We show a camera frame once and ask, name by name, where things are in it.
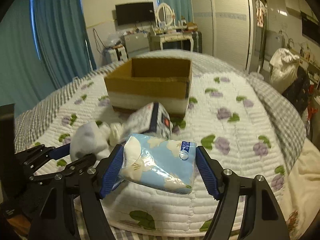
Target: shelf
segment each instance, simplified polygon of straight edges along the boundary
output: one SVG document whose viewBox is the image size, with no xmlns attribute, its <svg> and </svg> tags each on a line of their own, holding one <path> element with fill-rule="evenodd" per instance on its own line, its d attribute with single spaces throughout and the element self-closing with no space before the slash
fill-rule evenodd
<svg viewBox="0 0 320 240">
<path fill-rule="evenodd" d="M 309 76 L 309 78 L 310 78 L 310 80 L 312 80 L 315 84 L 318 84 L 319 83 L 319 81 L 316 81 L 312 76 L 310 76 L 309 74 L 308 74 L 308 76 Z"/>
</svg>

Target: kitchen cabinet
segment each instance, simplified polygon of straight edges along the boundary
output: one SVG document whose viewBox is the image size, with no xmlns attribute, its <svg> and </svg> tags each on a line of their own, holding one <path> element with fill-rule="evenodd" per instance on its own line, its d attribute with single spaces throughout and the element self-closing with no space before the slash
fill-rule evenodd
<svg viewBox="0 0 320 240">
<path fill-rule="evenodd" d="M 285 6 L 287 7 L 288 13 L 296 17 L 299 17 L 301 15 L 299 0 L 284 0 L 284 1 L 285 1 Z"/>
<path fill-rule="evenodd" d="M 304 12 L 306 15 L 313 16 L 312 15 L 312 10 L 306 0 L 298 0 L 299 1 L 299 6 L 300 6 L 300 11 Z"/>
<path fill-rule="evenodd" d="M 313 17 L 313 19 L 315 19 L 318 22 L 318 19 L 317 19 L 316 15 L 314 14 L 314 12 L 312 12 L 312 17 Z"/>
</svg>

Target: open cardboard box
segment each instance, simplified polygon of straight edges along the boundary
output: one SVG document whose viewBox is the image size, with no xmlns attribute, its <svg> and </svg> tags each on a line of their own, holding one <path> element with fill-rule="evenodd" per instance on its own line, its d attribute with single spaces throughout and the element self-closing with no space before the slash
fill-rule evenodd
<svg viewBox="0 0 320 240">
<path fill-rule="evenodd" d="M 191 60 L 133 58 L 106 76 L 105 84 L 116 111 L 133 113 L 159 102 L 170 116 L 184 117 L 191 79 Z"/>
</svg>

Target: blue gripper pad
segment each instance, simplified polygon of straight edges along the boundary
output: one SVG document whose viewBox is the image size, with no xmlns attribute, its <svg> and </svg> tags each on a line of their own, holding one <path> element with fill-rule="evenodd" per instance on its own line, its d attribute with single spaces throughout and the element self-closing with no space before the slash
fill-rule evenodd
<svg viewBox="0 0 320 240">
<path fill-rule="evenodd" d="M 218 191 L 217 178 L 210 169 L 209 164 L 204 158 L 199 147 L 196 148 L 196 165 L 200 172 L 204 185 L 207 188 L 207 192 L 216 200 L 219 200 L 220 193 Z"/>
<path fill-rule="evenodd" d="M 111 192 L 113 185 L 117 180 L 118 174 L 123 164 L 123 158 L 124 158 L 123 149 L 124 147 L 122 145 L 119 145 L 118 148 L 115 148 L 113 150 L 113 151 L 116 150 L 116 154 L 111 160 L 111 163 L 108 165 L 106 172 L 102 176 L 101 189 L 99 192 L 99 195 L 101 198 L 105 198 L 106 195 Z"/>
</svg>

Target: tissue pack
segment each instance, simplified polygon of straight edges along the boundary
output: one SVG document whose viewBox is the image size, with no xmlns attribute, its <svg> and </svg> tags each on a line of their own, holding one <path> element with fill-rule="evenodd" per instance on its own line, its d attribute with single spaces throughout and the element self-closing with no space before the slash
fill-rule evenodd
<svg viewBox="0 0 320 240">
<path fill-rule="evenodd" d="M 136 134 L 124 145 L 119 177 L 155 189 L 189 194 L 194 182 L 196 144 Z"/>
</svg>

